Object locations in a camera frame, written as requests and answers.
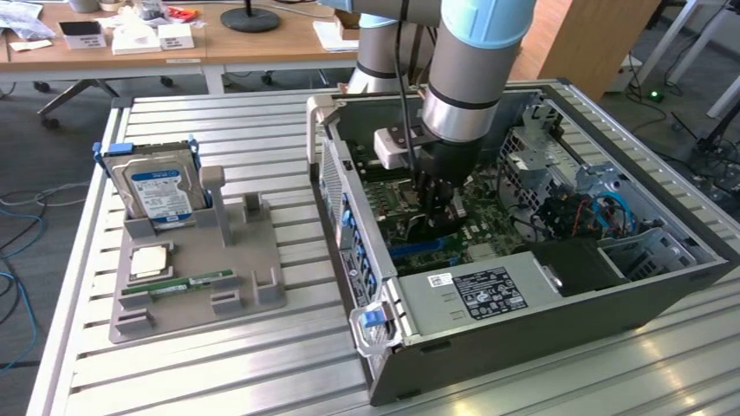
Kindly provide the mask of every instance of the wooden desk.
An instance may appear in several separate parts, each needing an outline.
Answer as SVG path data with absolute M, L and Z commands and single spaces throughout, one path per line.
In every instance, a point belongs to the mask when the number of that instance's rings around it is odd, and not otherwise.
M 42 21 L 59 37 L 54 46 L 28 52 L 8 52 L 6 40 L 19 40 L 15 34 L 0 36 L 0 82 L 74 81 L 80 79 L 136 78 L 140 76 L 200 74 L 206 77 L 210 94 L 223 94 L 222 76 L 227 72 L 352 68 L 356 54 L 332 54 L 322 49 L 312 23 L 314 17 L 276 10 L 282 27 L 264 34 L 243 34 L 222 25 L 224 10 L 238 4 L 188 6 L 203 11 L 210 24 L 194 28 L 196 47 L 151 54 L 114 55 L 110 47 L 68 49 L 58 22 L 84 21 L 112 13 L 75 13 L 66 3 L 46 3 Z M 330 14 L 330 8 L 312 4 L 294 5 L 316 14 Z M 108 30 L 107 42 L 112 41 Z
M 194 6 L 203 12 L 203 6 Z M 206 30 L 192 28 L 196 47 L 194 49 L 176 49 L 150 54 L 114 55 L 111 44 L 114 41 L 112 29 L 106 29 L 107 48 L 70 49 L 59 28 L 59 22 L 91 21 L 99 17 L 112 16 L 112 12 L 98 11 L 95 13 L 75 13 L 66 3 L 44 4 L 42 11 L 42 22 L 55 31 L 54 45 L 48 48 L 27 52 L 11 50 L 10 63 L 14 70 L 39 69 L 95 69 L 95 68 L 131 68 L 151 67 L 160 65 L 183 65 L 200 63 L 206 59 Z M 18 35 L 11 32 L 6 35 L 8 42 L 22 42 Z
M 240 33 L 222 25 L 222 13 L 238 4 L 207 4 L 204 11 L 208 37 L 208 63 L 286 62 L 356 59 L 355 53 L 327 53 L 314 30 L 316 19 L 274 10 L 282 20 L 278 29 L 266 33 Z M 331 16 L 332 9 L 316 4 L 291 6 L 315 15 Z

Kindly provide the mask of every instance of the blue hard drive label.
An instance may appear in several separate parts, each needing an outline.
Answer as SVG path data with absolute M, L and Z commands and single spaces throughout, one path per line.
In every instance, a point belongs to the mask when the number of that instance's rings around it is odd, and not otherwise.
M 186 191 L 179 189 L 183 181 L 179 170 L 135 173 L 131 179 L 147 217 L 152 221 L 172 223 L 190 218 L 194 208 Z

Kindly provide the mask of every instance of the red cable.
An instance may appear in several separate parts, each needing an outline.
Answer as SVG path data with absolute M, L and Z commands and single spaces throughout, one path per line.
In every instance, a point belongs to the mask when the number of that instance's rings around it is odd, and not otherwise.
M 587 199 L 580 201 L 579 211 L 576 212 L 576 222 L 574 223 L 574 234 L 572 237 L 576 237 L 576 232 L 579 232 L 579 220 L 580 220 L 580 210 L 583 210 L 584 204 L 588 202 Z

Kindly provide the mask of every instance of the aluminum workbench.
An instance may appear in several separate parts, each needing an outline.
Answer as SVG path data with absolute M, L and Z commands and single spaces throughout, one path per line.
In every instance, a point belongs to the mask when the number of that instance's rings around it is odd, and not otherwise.
M 575 88 L 554 87 L 740 250 L 732 218 Z M 96 167 L 30 414 L 740 414 L 736 272 L 638 330 L 394 405 L 368 405 L 307 174 L 306 101 L 330 92 L 143 98 L 111 111 L 104 147 L 194 134 L 204 164 L 226 168 L 226 197 L 266 194 L 288 306 L 112 344 L 124 211 Z M 584 145 L 575 128 L 563 138 Z

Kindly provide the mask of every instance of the wooden cabinet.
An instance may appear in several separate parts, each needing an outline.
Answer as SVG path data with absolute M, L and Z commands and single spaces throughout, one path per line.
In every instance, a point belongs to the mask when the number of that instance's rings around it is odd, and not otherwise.
M 512 80 L 564 77 L 598 101 L 660 0 L 538 0 Z

